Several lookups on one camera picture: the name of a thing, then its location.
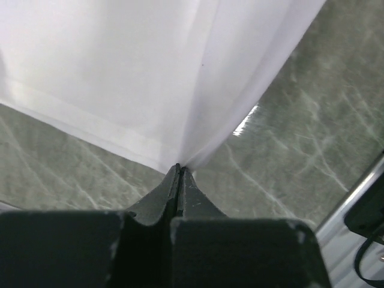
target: black device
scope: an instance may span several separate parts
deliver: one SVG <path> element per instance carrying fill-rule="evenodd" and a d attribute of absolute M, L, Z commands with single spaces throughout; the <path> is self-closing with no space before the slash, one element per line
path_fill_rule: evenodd
<path fill-rule="evenodd" d="M 187 168 L 125 211 L 0 214 L 0 287 L 329 288 L 298 220 L 225 216 Z"/>

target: black cable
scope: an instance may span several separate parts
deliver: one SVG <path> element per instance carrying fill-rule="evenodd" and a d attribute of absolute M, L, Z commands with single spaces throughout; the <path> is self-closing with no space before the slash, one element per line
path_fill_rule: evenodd
<path fill-rule="evenodd" d="M 378 228 L 376 228 L 372 232 L 372 234 L 369 236 L 369 238 L 367 238 L 367 240 L 365 240 L 365 242 L 360 246 L 360 248 L 356 254 L 356 257 L 355 257 L 355 262 L 353 264 L 355 267 L 355 271 L 356 271 L 357 275 L 360 277 L 360 279 L 362 279 L 363 281 L 365 281 L 367 284 L 371 285 L 372 287 L 376 287 L 376 288 L 384 288 L 384 280 L 370 280 L 370 279 L 364 278 L 361 275 L 360 264 L 361 264 L 361 260 L 364 256 L 365 252 L 367 252 L 368 248 L 371 246 L 371 244 L 374 242 L 374 240 L 378 236 L 381 236 L 383 232 L 384 232 L 384 222 Z"/>

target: white cloth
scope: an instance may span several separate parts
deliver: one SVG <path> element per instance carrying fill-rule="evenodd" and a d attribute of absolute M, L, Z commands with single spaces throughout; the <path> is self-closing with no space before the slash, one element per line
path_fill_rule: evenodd
<path fill-rule="evenodd" d="M 202 165 L 325 0 L 2 0 L 0 102 L 167 172 Z"/>

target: marble surface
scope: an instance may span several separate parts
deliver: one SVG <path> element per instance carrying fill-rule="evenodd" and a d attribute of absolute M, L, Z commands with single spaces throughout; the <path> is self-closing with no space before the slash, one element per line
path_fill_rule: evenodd
<path fill-rule="evenodd" d="M 384 149 L 384 2 L 328 0 L 259 104 L 196 173 L 232 217 L 316 227 Z M 162 174 L 0 107 L 0 201 L 119 209 Z"/>

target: white fabric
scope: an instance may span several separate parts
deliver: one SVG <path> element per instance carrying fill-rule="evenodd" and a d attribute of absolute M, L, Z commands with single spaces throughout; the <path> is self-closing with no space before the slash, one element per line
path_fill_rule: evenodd
<path fill-rule="evenodd" d="M 203 164 L 324 0 L 1 0 L 0 102 L 167 172 Z"/>

